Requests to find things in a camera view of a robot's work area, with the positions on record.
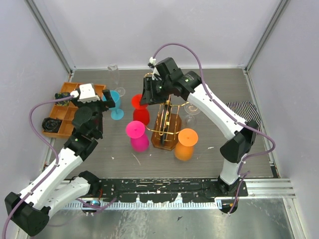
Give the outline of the wooden compartment tray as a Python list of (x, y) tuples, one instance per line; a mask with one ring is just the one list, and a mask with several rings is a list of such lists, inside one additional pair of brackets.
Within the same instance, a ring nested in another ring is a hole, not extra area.
[[(71, 93), (82, 84), (84, 83), (65, 82), (60, 91)], [(102, 91), (106, 88), (106, 85), (94, 85), (95, 92), (99, 97), (102, 97)], [(42, 129), (42, 134), (46, 137), (52, 138), (68, 138), (72, 134), (72, 131), (74, 129), (72, 120), (74, 119), (74, 115), (77, 109), (78, 108), (72, 102), (70, 102), (69, 106), (66, 107), (54, 105), (49, 117), (62, 120), (60, 129), (58, 133), (44, 132)]]

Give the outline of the red plastic wine glass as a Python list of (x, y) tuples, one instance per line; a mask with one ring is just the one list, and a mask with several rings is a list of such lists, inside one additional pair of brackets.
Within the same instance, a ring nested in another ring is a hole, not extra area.
[(140, 121), (144, 125), (148, 125), (150, 122), (150, 113), (147, 109), (148, 105), (140, 105), (141, 99), (142, 99), (141, 94), (136, 94), (132, 97), (131, 104), (134, 108), (133, 120)]

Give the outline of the striped cloth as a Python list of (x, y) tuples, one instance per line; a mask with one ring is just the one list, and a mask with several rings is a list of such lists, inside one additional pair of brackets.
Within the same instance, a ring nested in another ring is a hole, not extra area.
[(250, 101), (228, 102), (226, 103), (226, 106), (247, 121), (254, 120), (258, 125), (258, 130), (261, 129), (260, 115), (257, 112), (256, 106)]

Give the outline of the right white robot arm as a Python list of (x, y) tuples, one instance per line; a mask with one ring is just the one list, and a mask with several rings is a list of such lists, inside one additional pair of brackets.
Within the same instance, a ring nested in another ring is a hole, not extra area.
[(220, 148), (224, 158), (218, 176), (218, 189), (224, 196), (236, 191), (239, 183), (239, 167), (256, 138), (258, 124), (246, 121), (219, 100), (202, 78), (194, 71), (183, 73), (173, 58), (160, 62), (149, 59), (152, 74), (144, 77), (141, 105), (164, 103), (170, 95), (183, 98), (203, 112), (223, 133), (226, 143)]

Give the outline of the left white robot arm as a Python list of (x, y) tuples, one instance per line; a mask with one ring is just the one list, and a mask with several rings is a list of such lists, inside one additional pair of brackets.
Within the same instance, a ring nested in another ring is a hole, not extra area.
[(103, 112), (115, 107), (110, 90), (103, 90), (103, 100), (91, 88), (81, 85), (68, 99), (77, 106), (72, 124), (74, 129), (55, 160), (18, 194), (10, 192), (4, 202), (8, 213), (2, 238), (13, 221), (33, 237), (39, 234), (49, 220), (69, 202), (87, 195), (95, 197), (100, 191), (99, 178), (84, 171), (74, 180), (57, 189), (66, 176), (93, 152), (103, 137)]

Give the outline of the blue plastic wine glass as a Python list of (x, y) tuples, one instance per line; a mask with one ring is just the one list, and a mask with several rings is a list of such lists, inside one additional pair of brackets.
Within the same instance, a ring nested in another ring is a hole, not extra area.
[(113, 120), (121, 120), (124, 116), (124, 111), (120, 108), (121, 106), (121, 97), (116, 91), (111, 90), (111, 96), (116, 104), (114, 108), (110, 108), (111, 118)]

